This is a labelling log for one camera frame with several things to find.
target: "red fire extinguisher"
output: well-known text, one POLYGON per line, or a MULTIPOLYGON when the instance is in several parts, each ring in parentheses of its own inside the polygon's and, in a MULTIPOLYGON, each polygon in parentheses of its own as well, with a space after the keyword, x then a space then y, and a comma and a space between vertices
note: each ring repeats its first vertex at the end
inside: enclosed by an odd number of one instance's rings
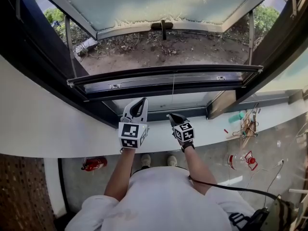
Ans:
POLYGON ((97 158, 91 158, 87 159, 83 165, 82 170, 85 171, 93 171, 98 168, 106 167, 107 166, 107 159, 104 157, 97 157, 97 158))

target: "concrete floor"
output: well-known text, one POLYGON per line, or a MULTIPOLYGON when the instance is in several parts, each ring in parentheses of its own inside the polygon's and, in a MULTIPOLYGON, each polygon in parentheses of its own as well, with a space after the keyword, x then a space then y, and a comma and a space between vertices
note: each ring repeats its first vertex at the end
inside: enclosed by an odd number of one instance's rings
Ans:
MULTIPOLYGON (((276 127, 262 131, 255 138, 250 138, 245 149, 252 150, 258 162, 254 171, 235 171, 221 165, 226 154, 236 154, 241 140, 234 139, 196 148, 202 160, 208 164, 218 182, 224 182, 236 177, 243 177, 232 187, 242 187, 266 191, 275 178, 281 166, 278 162, 284 159, 280 175, 269 189, 270 193, 282 194, 285 200, 298 203, 300 194, 288 193, 289 188, 303 189, 306 171, 307 145, 298 137, 308 126, 306 114, 303 114, 276 127)), ((165 166, 168 155, 173 154, 178 160, 178 166, 187 168, 184 154, 181 151, 151 153, 152 167, 165 166)), ((141 168, 140 154, 135 155, 133 169, 141 168)), ((107 182, 113 172, 119 155, 106 156, 108 166, 93 172, 82 171, 83 158, 66 158, 62 160, 66 196, 72 211, 78 211, 83 201, 92 196, 103 194, 107 182)), ((263 207, 265 197, 255 193, 243 192, 242 197, 254 208, 263 207)), ((271 199, 267 198, 266 206, 271 199)))

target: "white sneaker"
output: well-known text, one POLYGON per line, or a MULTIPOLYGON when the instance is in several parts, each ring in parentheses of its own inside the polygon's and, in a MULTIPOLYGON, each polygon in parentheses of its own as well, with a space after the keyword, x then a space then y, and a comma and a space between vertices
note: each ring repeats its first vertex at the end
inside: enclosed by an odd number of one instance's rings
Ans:
POLYGON ((178 165, 178 161, 177 158, 173 155, 170 155, 167 159, 167 165, 168 166, 177 166, 178 165))
POLYGON ((142 164, 142 167, 143 166, 147 166, 147 167, 150 167, 150 164, 151 164, 151 157, 149 154, 143 154, 142 157, 141 157, 141 164, 142 164))

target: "soil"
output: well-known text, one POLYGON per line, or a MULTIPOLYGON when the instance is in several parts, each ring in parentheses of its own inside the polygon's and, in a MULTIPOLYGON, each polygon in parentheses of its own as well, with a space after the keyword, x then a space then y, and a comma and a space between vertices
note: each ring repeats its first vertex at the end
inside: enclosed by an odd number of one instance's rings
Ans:
POLYGON ((190 31, 144 32, 105 39, 79 58, 90 75, 126 69, 185 64, 243 64, 248 58, 247 33, 190 31))

